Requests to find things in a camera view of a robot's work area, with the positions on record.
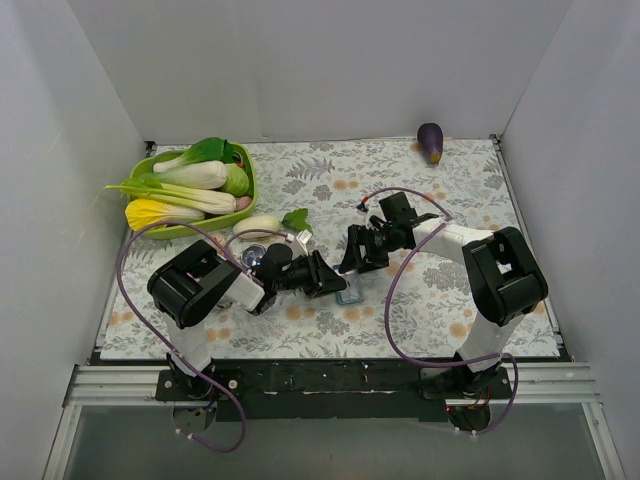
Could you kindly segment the blue rectangular pill box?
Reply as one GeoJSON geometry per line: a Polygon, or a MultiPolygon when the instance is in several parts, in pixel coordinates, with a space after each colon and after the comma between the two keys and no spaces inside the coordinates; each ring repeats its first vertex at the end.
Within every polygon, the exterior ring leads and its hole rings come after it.
{"type": "Polygon", "coordinates": [[[336,292],[336,303],[338,305],[353,305],[364,301],[363,287],[360,274],[357,269],[352,269],[341,273],[339,265],[334,264],[333,270],[345,281],[346,288],[336,292]]]}

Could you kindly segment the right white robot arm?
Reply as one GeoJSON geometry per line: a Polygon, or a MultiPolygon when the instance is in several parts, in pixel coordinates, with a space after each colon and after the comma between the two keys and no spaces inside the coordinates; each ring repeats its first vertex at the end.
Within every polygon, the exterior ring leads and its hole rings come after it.
{"type": "Polygon", "coordinates": [[[421,362],[426,397],[475,397],[497,375],[503,350],[525,315],[548,295],[548,284],[521,231],[491,232],[451,223],[448,215],[417,214],[402,192],[380,202],[379,215],[367,214],[348,229],[342,273],[380,270],[397,250],[428,253],[465,267],[476,317],[470,333],[446,366],[421,362]]]}

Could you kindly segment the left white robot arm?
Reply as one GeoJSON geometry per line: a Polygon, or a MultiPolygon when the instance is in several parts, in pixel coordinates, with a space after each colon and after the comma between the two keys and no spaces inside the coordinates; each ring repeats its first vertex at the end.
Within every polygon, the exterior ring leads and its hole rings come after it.
{"type": "Polygon", "coordinates": [[[204,320],[221,303],[230,303],[259,315],[269,309],[281,291],[301,291],[309,298],[341,292],[347,281],[314,250],[295,255],[276,243],[252,268],[243,272],[203,240],[153,273],[147,291],[165,315],[172,343],[170,359],[180,371],[178,387],[193,400],[205,398],[213,386],[206,370],[212,363],[204,320]]]}

